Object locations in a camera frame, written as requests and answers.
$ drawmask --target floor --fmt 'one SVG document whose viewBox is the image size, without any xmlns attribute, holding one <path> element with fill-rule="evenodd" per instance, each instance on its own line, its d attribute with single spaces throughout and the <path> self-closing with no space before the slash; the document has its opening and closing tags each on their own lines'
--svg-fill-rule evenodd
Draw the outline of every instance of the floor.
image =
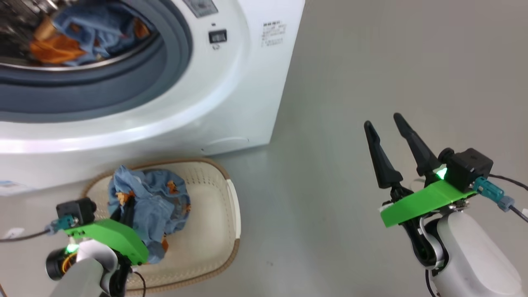
<svg viewBox="0 0 528 297">
<path fill-rule="evenodd" d="M 495 173 L 528 181 L 526 14 L 522 0 L 308 0 L 271 144 L 215 157 L 240 200 L 237 258 L 214 279 L 157 296 L 427 296 L 403 229 L 380 219 L 389 192 L 377 188 L 363 123 L 405 185 L 416 165 L 394 112 L 434 152 L 474 147 Z M 498 184 L 528 208 L 524 191 Z M 5 200 L 0 226 L 35 229 L 81 187 Z M 480 197 L 468 213 L 527 281 L 526 225 Z M 0 246 L 8 295 L 46 296 L 43 257 L 61 245 Z"/>
</svg>

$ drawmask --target white laundry basket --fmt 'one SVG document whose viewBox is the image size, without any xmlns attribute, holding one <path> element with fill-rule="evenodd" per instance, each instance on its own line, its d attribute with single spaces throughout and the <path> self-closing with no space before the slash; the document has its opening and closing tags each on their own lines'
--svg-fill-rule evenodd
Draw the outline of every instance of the white laundry basket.
<svg viewBox="0 0 528 297">
<path fill-rule="evenodd" d="M 129 167 L 133 170 L 166 169 L 185 180 L 192 210 L 182 231 L 167 236 L 165 258 L 142 265 L 147 293 L 176 289 L 222 273 L 237 255 L 240 243 L 240 208 L 237 193 L 224 168 L 208 159 L 180 159 Z M 95 178 L 83 191 L 97 204 L 96 220 L 109 217 L 108 184 L 113 172 Z M 134 274 L 127 295 L 143 292 Z"/>
</svg>

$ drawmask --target blue cloth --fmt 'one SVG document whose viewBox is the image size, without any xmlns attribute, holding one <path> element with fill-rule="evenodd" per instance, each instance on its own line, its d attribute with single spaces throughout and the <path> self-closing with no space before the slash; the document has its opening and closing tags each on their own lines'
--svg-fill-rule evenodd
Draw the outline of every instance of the blue cloth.
<svg viewBox="0 0 528 297">
<path fill-rule="evenodd" d="M 176 193 L 167 184 L 173 181 Z M 116 193 L 134 192 L 133 229 L 148 249 L 148 262 L 159 263 L 165 256 L 163 234 L 182 230 L 187 222 L 187 205 L 191 203 L 185 181 L 168 170 L 132 171 L 119 167 L 108 187 L 108 212 L 120 207 Z"/>
<path fill-rule="evenodd" d="M 135 34 L 134 19 L 139 18 L 151 32 L 156 28 L 141 14 L 121 2 L 95 1 L 66 7 L 53 19 L 59 32 L 77 40 L 86 54 L 76 60 L 65 62 L 78 66 L 97 60 L 97 56 L 110 58 L 139 42 Z"/>
</svg>

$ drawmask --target sticker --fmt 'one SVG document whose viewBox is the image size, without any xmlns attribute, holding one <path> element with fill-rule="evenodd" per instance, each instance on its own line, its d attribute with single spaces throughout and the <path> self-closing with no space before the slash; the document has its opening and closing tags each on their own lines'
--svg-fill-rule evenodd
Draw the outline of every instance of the sticker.
<svg viewBox="0 0 528 297">
<path fill-rule="evenodd" d="M 271 47 L 273 45 L 282 44 L 286 35 L 286 24 L 281 21 L 273 21 L 264 23 L 262 29 L 262 43 L 261 47 Z"/>
<path fill-rule="evenodd" d="M 197 18 L 218 13 L 212 0 L 183 0 Z"/>
<path fill-rule="evenodd" d="M 0 196 L 11 196 L 15 194 L 20 194 L 24 192 L 33 191 L 34 189 L 17 183 L 14 181 L 3 180 L 0 181 Z"/>
<path fill-rule="evenodd" d="M 24 228 L 12 228 L 4 235 L 4 237 L 2 237 L 2 239 L 16 238 L 22 233 L 24 233 Z"/>
</svg>

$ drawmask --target switch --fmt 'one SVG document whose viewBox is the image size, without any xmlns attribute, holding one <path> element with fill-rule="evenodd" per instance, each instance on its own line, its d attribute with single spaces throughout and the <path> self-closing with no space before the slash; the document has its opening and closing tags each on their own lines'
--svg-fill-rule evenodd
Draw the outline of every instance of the switch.
<svg viewBox="0 0 528 297">
<path fill-rule="evenodd" d="M 227 40 L 228 40 L 227 30 L 209 32 L 209 42 L 210 43 L 226 42 Z"/>
</svg>

